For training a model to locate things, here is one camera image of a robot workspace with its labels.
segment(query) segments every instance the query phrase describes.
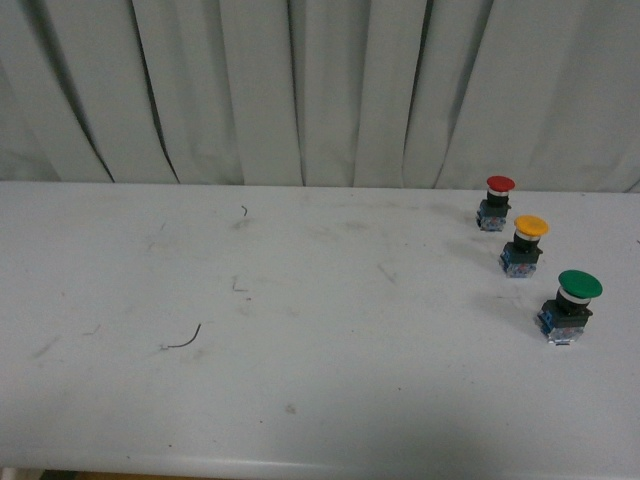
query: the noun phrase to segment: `red button cap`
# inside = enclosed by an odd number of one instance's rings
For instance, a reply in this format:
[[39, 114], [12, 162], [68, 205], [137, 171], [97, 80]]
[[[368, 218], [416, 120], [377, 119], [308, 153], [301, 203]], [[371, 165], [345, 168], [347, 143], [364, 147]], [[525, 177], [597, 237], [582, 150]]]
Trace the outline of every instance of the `red button cap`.
[[509, 190], [513, 190], [515, 188], [516, 182], [511, 180], [509, 177], [496, 175], [487, 178], [487, 185], [489, 185], [489, 188], [493, 191], [508, 192]]

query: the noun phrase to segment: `curtain fold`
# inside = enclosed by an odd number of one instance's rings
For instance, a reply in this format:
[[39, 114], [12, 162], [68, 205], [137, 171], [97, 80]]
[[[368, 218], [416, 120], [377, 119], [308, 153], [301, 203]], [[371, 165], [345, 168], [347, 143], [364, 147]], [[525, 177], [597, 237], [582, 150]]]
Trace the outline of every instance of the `curtain fold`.
[[291, 2], [306, 185], [353, 185], [370, 8], [370, 0]]
[[407, 120], [427, 2], [371, 5], [365, 57], [356, 187], [402, 187]]
[[[0, 98], [5, 112], [3, 119], [7, 122], [2, 129], [3, 137], [11, 139], [11, 143], [3, 143], [2, 150], [12, 151], [12, 142], [20, 136], [35, 138], [38, 143], [36, 146], [23, 142], [25, 148], [11, 154], [3, 162], [3, 170], [8, 167], [24, 173], [25, 168], [27, 171], [35, 168], [31, 178], [14, 177], [20, 180], [58, 177], [72, 182], [108, 182], [109, 175], [82, 131], [42, 40], [23, 2], [0, 2], [0, 63], [6, 75], [6, 82], [0, 85], [3, 89]], [[11, 107], [14, 100], [22, 118], [7, 118], [8, 112], [14, 110]]]
[[638, 78], [640, 3], [496, 0], [436, 187], [632, 188]]
[[162, 135], [182, 183], [242, 184], [218, 0], [134, 0]]
[[285, 0], [221, 0], [238, 153], [247, 185], [302, 185]]
[[46, 0], [96, 150], [117, 182], [175, 183], [126, 0]]
[[3, 0], [0, 179], [640, 191], [640, 3]]

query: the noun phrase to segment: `green button cap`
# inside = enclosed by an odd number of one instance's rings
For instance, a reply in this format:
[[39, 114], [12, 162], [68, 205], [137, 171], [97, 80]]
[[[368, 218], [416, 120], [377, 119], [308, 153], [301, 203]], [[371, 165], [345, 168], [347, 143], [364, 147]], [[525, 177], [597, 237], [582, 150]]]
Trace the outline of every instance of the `green button cap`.
[[574, 297], [595, 298], [602, 295], [602, 284], [598, 279], [580, 270], [565, 270], [558, 280], [562, 288]]

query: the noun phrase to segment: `white table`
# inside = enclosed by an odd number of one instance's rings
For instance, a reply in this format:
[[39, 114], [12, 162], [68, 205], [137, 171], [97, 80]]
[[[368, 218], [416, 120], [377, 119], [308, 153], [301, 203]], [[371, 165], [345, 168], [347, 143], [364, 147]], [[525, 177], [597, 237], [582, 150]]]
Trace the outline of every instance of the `white table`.
[[[0, 465], [640, 478], [640, 196], [515, 191], [502, 233], [484, 196], [0, 184]], [[524, 213], [551, 231], [507, 279]], [[604, 294], [555, 347], [570, 268]]]

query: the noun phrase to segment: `yellow button cap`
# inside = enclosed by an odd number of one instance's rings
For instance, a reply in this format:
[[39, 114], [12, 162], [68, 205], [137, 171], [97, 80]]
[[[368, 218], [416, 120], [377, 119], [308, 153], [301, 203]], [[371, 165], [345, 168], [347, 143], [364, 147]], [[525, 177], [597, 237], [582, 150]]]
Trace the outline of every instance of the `yellow button cap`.
[[549, 231], [547, 222], [533, 215], [521, 215], [513, 223], [518, 231], [530, 237], [541, 237]]

